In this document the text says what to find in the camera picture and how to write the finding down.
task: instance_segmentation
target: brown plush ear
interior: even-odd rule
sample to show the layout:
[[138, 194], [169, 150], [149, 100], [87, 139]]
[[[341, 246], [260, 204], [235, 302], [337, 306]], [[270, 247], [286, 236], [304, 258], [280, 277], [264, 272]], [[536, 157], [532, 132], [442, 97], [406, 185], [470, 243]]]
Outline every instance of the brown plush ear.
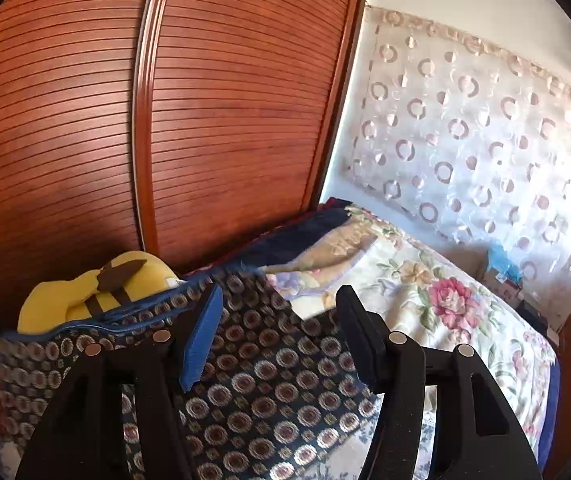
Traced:
[[97, 276], [99, 282], [97, 290], [99, 292], [112, 292], [123, 287], [144, 266], [144, 263], [146, 260], [130, 260], [117, 267], [112, 267], [110, 263], [107, 264]]

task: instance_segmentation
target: vertical door trim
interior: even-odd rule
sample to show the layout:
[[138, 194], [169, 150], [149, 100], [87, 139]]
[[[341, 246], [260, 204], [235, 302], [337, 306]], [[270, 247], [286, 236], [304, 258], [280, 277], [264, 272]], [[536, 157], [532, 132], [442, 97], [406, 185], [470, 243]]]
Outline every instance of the vertical door trim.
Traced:
[[365, 0], [349, 0], [345, 11], [345, 23], [337, 62], [329, 88], [328, 101], [323, 112], [323, 121], [319, 131], [319, 140], [314, 150], [310, 174], [305, 185], [301, 211], [315, 208], [319, 202], [323, 180], [328, 170], [328, 162], [334, 140], [341, 119], [345, 92], [352, 72], [355, 50], [359, 31], [361, 29], [361, 17], [365, 8]]
[[134, 203], [141, 246], [159, 254], [152, 189], [152, 94], [157, 46], [167, 0], [146, 0], [134, 59], [131, 107]]

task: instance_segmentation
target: yellow flower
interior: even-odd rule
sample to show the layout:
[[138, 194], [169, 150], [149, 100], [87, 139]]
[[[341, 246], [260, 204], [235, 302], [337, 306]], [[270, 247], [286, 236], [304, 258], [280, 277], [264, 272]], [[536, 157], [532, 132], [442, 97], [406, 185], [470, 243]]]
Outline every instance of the yellow flower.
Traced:
[[420, 262], [411, 262], [409, 260], [405, 260], [401, 264], [399, 273], [401, 275], [401, 282], [404, 285], [412, 285], [413, 283], [416, 283], [417, 286], [426, 287], [435, 279], [432, 271], [424, 264]]

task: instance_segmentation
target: dark patterned fabric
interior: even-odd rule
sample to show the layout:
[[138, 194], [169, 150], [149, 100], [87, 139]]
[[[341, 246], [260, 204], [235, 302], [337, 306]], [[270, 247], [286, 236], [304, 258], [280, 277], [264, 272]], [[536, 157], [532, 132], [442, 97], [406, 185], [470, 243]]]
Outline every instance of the dark patterned fabric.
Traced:
[[[217, 269], [152, 302], [129, 306], [123, 319], [112, 311], [114, 328], [89, 322], [45, 340], [0, 340], [3, 424], [19, 448], [86, 346], [136, 345], [172, 324], [212, 281], [224, 290], [222, 321], [201, 381], [175, 398], [178, 424], [202, 480], [302, 474], [374, 414], [374, 397], [357, 381], [334, 311], [302, 321], [263, 275]], [[128, 469], [133, 480], [144, 480], [136, 399], [128, 384], [122, 388], [122, 420]]]

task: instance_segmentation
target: bed sheet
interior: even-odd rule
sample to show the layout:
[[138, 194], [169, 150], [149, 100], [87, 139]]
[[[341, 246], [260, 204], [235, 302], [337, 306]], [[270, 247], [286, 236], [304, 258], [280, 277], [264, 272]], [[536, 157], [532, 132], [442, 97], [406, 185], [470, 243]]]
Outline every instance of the bed sheet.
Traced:
[[[336, 291], [350, 284], [367, 310], [391, 330], [419, 344], [451, 351], [472, 345], [517, 415], [533, 453], [546, 419], [555, 354], [504, 301], [450, 261], [355, 205], [343, 225], [286, 265], [266, 267], [272, 285], [302, 318], [333, 308]], [[427, 387], [414, 478], [427, 478], [436, 420], [435, 387]], [[376, 422], [346, 441], [345, 452], [306, 473], [306, 480], [356, 478]]]

